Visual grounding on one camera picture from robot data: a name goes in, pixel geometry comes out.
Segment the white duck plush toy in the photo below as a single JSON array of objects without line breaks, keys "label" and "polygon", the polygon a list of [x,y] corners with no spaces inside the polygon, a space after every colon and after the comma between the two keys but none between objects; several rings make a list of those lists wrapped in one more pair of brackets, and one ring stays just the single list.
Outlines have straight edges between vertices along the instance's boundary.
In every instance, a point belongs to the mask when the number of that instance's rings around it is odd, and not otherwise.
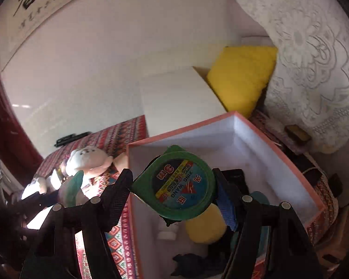
[{"label": "white duck plush toy", "polygon": [[212,244],[224,235],[227,225],[218,206],[211,203],[199,216],[186,220],[185,228],[194,243]]}]

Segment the black cloth bag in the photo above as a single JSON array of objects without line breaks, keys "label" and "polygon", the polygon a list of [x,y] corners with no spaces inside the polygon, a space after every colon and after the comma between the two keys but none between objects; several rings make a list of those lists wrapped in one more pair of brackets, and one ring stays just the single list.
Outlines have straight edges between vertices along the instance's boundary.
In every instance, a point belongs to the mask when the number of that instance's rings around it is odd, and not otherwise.
[{"label": "black cloth bag", "polygon": [[242,169],[229,169],[221,171],[221,173],[226,179],[228,186],[235,186],[242,195],[250,194]]}]

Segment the white bear plush toy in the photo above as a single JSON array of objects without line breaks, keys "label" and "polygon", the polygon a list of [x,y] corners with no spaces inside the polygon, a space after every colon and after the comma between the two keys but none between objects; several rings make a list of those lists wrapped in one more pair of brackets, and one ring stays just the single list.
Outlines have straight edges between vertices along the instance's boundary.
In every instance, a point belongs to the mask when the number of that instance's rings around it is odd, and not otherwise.
[{"label": "white bear plush toy", "polygon": [[83,171],[84,178],[91,179],[103,174],[112,163],[113,157],[105,151],[94,146],[87,146],[70,153],[65,172],[68,176],[73,176],[78,171]]}]

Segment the white cylindrical bottle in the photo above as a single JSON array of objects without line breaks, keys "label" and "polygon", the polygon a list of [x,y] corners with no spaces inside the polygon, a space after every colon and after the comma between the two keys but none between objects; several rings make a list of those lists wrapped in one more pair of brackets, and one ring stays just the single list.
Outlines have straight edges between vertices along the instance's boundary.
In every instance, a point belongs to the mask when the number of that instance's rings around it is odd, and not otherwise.
[{"label": "white cylindrical bottle", "polygon": [[178,223],[175,222],[167,226],[164,219],[159,219],[157,238],[162,241],[175,241],[178,232]]}]

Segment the green tape measure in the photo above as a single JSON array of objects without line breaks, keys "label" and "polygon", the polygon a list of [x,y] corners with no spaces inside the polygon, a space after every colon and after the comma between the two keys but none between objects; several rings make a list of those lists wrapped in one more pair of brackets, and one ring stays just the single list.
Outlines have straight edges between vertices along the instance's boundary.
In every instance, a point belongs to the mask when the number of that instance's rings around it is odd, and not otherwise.
[{"label": "green tape measure", "polygon": [[162,218],[181,222],[208,208],[215,185],[214,174],[205,161],[172,145],[152,160],[130,190]]}]

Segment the pink cardboard shoe box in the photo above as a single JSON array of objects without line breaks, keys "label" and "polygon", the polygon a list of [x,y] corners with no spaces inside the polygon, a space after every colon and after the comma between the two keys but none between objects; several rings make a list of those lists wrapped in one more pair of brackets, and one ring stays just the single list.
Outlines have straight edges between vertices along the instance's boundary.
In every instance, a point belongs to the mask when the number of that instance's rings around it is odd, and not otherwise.
[{"label": "pink cardboard shoe box", "polygon": [[[289,202],[305,227],[325,208],[300,170],[237,112],[128,144],[128,166],[134,177],[171,145],[197,155],[211,168],[243,170],[251,192],[262,192],[273,205]],[[205,247],[189,240],[183,224],[175,241],[159,241],[158,224],[162,219],[134,195],[130,196],[130,213],[141,278],[169,278],[175,267],[175,254],[205,252]]]}]

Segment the black pen on ledge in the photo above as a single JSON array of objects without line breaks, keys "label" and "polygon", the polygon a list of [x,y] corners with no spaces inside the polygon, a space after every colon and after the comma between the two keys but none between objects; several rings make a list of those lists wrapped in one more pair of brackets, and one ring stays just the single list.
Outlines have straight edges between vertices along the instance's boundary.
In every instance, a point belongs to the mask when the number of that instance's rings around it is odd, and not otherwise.
[{"label": "black pen on ledge", "polygon": [[58,148],[58,147],[66,146],[67,144],[70,144],[71,142],[82,139],[90,134],[92,134],[92,132],[84,132],[84,133],[80,133],[80,134],[73,133],[70,135],[66,135],[66,136],[56,140],[54,147]]}]

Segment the white lace cover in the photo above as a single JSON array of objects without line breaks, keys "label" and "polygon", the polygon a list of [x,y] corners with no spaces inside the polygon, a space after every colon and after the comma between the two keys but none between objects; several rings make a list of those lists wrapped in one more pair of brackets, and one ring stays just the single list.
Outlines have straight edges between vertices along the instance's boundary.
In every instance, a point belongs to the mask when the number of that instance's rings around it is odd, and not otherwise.
[{"label": "white lace cover", "polygon": [[264,101],[269,116],[297,125],[315,152],[349,140],[349,18],[337,0],[238,0],[277,47]]}]

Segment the yellow cushion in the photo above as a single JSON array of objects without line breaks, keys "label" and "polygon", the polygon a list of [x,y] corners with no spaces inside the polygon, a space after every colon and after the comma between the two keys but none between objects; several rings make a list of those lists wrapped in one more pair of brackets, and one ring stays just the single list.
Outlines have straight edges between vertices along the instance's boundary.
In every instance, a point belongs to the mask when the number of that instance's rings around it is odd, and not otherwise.
[{"label": "yellow cushion", "polygon": [[269,46],[225,47],[206,81],[226,111],[249,118],[276,65],[278,49]]}]

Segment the white shoe box lid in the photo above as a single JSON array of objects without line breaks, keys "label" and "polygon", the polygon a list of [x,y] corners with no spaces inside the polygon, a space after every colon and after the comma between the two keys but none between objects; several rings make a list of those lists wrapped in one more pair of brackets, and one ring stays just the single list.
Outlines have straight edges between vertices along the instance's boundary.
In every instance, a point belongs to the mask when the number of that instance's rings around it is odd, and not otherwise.
[{"label": "white shoe box lid", "polygon": [[151,137],[226,113],[193,67],[147,76],[140,82],[140,91]]}]

